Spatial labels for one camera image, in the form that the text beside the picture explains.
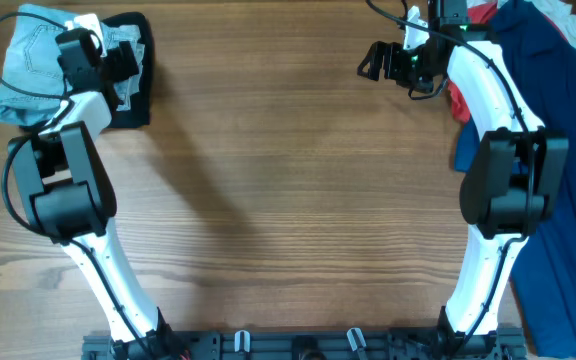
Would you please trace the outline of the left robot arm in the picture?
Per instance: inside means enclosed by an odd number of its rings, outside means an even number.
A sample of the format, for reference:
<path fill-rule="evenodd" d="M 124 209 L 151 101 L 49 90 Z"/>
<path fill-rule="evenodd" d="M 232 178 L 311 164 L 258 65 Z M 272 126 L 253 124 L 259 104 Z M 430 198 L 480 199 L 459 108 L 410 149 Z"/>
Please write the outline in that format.
<path fill-rule="evenodd" d="M 94 145 L 119 103 L 101 42 L 94 31 L 73 28 L 56 44 L 69 91 L 43 129 L 10 142 L 1 184 L 15 178 L 26 213 L 21 225 L 62 248 L 103 309 L 109 346 L 85 358 L 185 359 L 118 239 L 115 192 Z"/>

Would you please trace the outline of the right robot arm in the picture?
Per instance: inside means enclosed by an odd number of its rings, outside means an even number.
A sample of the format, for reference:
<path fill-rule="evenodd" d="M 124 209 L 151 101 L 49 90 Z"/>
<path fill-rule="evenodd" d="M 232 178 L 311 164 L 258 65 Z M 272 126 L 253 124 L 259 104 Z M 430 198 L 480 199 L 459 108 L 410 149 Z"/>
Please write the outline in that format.
<path fill-rule="evenodd" d="M 375 42 L 359 76 L 395 81 L 415 101 L 438 96 L 446 84 L 462 94 L 479 148 L 459 193 L 468 243 L 453 294 L 441 309 L 427 348 L 434 359 L 506 355 L 498 328 L 501 298 L 513 265 L 538 225 L 551 217 L 569 142 L 545 127 L 524 101 L 492 28 L 471 21 L 463 1 L 431 1 L 395 16 L 368 6 L 404 32 L 400 43 Z"/>

